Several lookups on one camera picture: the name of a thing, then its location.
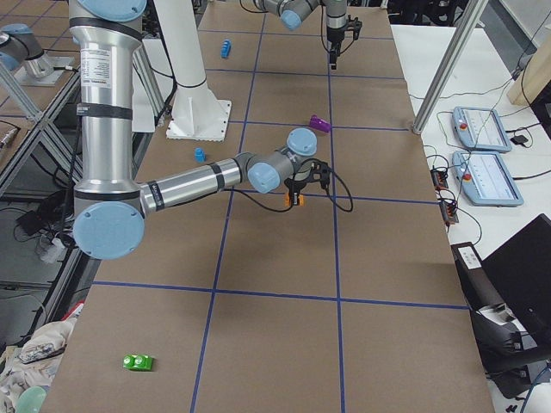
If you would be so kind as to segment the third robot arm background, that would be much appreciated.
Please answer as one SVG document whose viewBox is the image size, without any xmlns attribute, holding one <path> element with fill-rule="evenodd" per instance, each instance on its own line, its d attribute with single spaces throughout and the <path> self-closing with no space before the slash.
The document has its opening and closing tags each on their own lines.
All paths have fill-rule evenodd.
<svg viewBox="0 0 551 413">
<path fill-rule="evenodd" d="M 73 57 L 50 55 L 23 23 L 1 27 L 1 63 L 25 86 L 53 87 L 63 73 L 76 71 Z"/>
</svg>

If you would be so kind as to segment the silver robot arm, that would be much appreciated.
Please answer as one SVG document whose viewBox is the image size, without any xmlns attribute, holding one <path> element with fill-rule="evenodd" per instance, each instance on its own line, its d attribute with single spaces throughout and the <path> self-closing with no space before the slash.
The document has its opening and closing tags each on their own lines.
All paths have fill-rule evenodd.
<svg viewBox="0 0 551 413">
<path fill-rule="evenodd" d="M 207 85 L 190 3 L 155 4 L 176 78 L 169 136 L 221 140 L 231 111 Z M 133 252 L 145 217 L 250 183 L 266 194 L 288 178 L 301 178 L 317 150 L 316 135 L 296 128 L 268 155 L 250 152 L 173 176 L 137 183 L 132 172 L 133 56 L 142 43 L 142 1 L 72 1 L 70 30 L 80 46 L 81 97 L 77 115 L 83 176 L 74 188 L 73 237 L 96 259 Z"/>
<path fill-rule="evenodd" d="M 306 18 L 317 8 L 325 7 L 326 39 L 329 43 L 329 64 L 337 69 L 337 60 L 341 55 L 341 46 L 345 33 L 352 20 L 347 14 L 346 1 L 311 1 L 311 0 L 260 0 L 253 1 L 254 6 L 262 12 L 277 15 L 282 24 L 290 31 L 298 29 Z"/>
</svg>

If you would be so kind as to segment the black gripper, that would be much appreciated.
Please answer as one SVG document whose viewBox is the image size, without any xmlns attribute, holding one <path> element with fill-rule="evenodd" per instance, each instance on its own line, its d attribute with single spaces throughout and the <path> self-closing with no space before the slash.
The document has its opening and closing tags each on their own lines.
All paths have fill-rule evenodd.
<svg viewBox="0 0 551 413">
<path fill-rule="evenodd" d="M 299 199 L 301 190 L 306 186 L 306 181 L 297 181 L 293 178 L 288 178 L 285 180 L 285 186 L 288 189 L 289 199 Z"/>
<path fill-rule="evenodd" d="M 330 67 L 332 70 L 337 69 L 337 60 L 340 56 L 340 42 L 344 40 L 344 27 L 331 28 L 326 27 L 326 38 L 331 43 L 329 49 Z"/>
</svg>

